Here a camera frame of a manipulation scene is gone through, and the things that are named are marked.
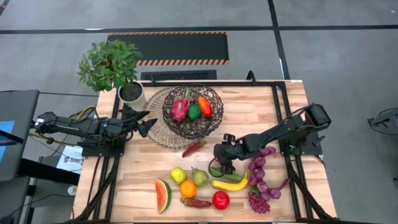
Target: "concrete floor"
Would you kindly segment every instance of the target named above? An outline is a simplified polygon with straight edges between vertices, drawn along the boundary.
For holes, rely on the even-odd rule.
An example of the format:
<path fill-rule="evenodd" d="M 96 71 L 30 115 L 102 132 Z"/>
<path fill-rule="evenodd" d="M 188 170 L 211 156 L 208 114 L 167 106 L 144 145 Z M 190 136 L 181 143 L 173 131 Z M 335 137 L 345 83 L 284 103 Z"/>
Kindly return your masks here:
<path fill-rule="evenodd" d="M 398 24 L 388 0 L 274 0 L 280 26 Z M 0 30 L 186 26 L 271 26 L 265 0 L 10 0 Z M 107 34 L 0 35 L 1 90 L 32 89 L 95 95 L 78 83 L 81 54 Z M 342 220 L 396 223 L 398 139 L 369 129 L 366 119 L 398 105 L 398 30 L 281 31 L 290 77 L 303 80 L 310 102 L 333 120 L 322 143 L 326 171 Z M 282 79 L 273 31 L 228 32 L 226 66 L 140 67 L 140 72 L 217 69 L 219 79 Z M 96 97 L 41 95 L 36 115 L 69 115 Z M 53 152 L 29 140 L 24 157 Z M 71 205 L 42 208 L 34 223 L 65 221 Z"/>

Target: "white paper sign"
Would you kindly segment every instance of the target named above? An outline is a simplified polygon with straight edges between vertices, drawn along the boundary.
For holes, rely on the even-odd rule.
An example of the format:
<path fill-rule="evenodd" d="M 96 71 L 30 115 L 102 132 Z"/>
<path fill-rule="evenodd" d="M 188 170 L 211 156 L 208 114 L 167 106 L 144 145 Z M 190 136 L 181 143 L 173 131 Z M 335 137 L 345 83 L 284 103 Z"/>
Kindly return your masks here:
<path fill-rule="evenodd" d="M 80 146 L 65 146 L 57 168 L 80 174 L 83 167 L 82 150 L 83 148 Z"/>

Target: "yellow and black striped tape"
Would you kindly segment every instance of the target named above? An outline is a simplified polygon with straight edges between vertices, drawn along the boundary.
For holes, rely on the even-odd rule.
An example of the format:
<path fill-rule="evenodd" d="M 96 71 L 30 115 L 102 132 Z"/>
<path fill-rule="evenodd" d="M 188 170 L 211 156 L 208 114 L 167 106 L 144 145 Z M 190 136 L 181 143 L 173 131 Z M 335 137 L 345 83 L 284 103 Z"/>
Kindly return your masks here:
<path fill-rule="evenodd" d="M 213 60 L 213 59 L 199 59 L 199 60 L 138 60 L 137 65 L 227 65 L 229 60 Z"/>
<path fill-rule="evenodd" d="M 226 34 L 224 31 L 196 31 L 196 32 L 127 32 L 110 33 L 109 35 L 171 35 L 171 34 Z"/>

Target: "wooden table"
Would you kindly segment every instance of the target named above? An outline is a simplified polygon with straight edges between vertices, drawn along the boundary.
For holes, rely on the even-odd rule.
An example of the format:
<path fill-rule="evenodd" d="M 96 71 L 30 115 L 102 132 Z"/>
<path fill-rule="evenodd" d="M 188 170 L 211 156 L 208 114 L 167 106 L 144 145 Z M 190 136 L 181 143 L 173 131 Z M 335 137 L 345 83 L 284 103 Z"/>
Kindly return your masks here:
<path fill-rule="evenodd" d="M 302 82 L 285 81 L 292 111 L 308 105 Z M 149 100 L 164 87 L 145 87 L 146 99 Z M 180 202 L 179 187 L 170 179 L 174 167 L 186 170 L 188 179 L 192 178 L 191 167 L 207 170 L 213 158 L 214 144 L 223 140 L 224 133 L 237 138 L 249 133 L 261 133 L 277 124 L 272 90 L 268 86 L 212 86 L 224 103 L 223 121 L 218 129 L 206 138 L 207 145 L 200 152 L 182 159 L 182 151 L 172 151 L 156 146 L 149 138 L 135 134 L 127 142 L 124 155 L 121 157 L 116 191 L 114 195 L 111 222 L 271 222 L 294 221 L 294 210 L 289 186 L 282 190 L 279 200 L 271 200 L 271 212 L 254 213 L 248 202 L 248 189 L 239 192 L 228 192 L 231 204 L 223 211 L 213 207 L 206 209 L 188 208 Z M 98 99 L 99 116 L 112 114 L 116 90 L 101 93 Z M 279 150 L 278 142 L 270 143 Z M 309 191 L 331 216 L 336 212 L 331 197 L 328 179 L 323 164 L 314 156 L 302 156 L 303 168 Z M 93 178 L 96 157 L 86 158 L 81 172 L 78 190 L 75 197 L 74 211 L 79 215 L 86 207 L 88 192 Z M 98 188 L 100 178 L 100 160 L 96 173 L 93 194 Z M 248 170 L 250 160 L 233 161 L 237 172 Z M 284 158 L 280 154 L 267 157 L 265 181 L 270 187 L 278 186 L 287 178 Z M 154 179 L 166 180 L 172 189 L 170 207 L 163 214 L 157 213 L 157 202 Z M 209 185 L 198 188 L 196 198 L 211 201 L 217 190 Z M 303 197 L 297 188 L 302 217 L 305 217 Z M 101 203 L 100 218 L 104 217 L 108 193 L 104 194 Z"/>

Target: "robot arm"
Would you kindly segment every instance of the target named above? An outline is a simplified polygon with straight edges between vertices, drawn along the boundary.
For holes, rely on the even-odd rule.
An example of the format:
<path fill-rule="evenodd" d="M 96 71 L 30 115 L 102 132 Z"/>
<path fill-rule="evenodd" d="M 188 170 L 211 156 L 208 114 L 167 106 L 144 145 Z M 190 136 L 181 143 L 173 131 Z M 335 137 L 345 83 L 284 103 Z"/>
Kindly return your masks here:
<path fill-rule="evenodd" d="M 124 121 L 116 118 L 85 118 L 74 119 L 57 116 L 53 112 L 46 112 L 38 116 L 33 127 L 40 135 L 49 133 L 65 133 L 73 136 L 93 140 L 90 145 L 110 146 L 115 140 L 124 138 L 128 133 L 138 131 L 142 137 L 146 137 L 150 128 L 157 119 L 138 123 L 149 112 L 133 112 L 134 115 Z"/>
<path fill-rule="evenodd" d="M 279 138 L 286 138 L 290 146 L 300 147 L 306 143 L 308 134 L 329 127 L 331 120 L 322 105 L 309 105 L 293 112 L 281 123 L 260 134 L 248 134 L 237 140 L 231 134 L 216 144 L 214 157 L 221 164 L 222 174 L 232 174 L 232 160 L 245 160 L 255 156 L 261 147 Z"/>

